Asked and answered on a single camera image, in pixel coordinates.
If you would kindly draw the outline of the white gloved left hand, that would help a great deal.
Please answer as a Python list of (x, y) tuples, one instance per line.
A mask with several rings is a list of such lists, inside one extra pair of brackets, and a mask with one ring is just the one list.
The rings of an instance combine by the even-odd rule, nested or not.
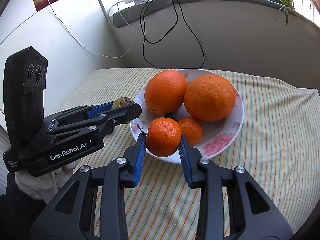
[(73, 170), (80, 160), (39, 177), (31, 176), (27, 170), (15, 172), (18, 188), (35, 200), (43, 200), (48, 204), (65, 183), (73, 176)]

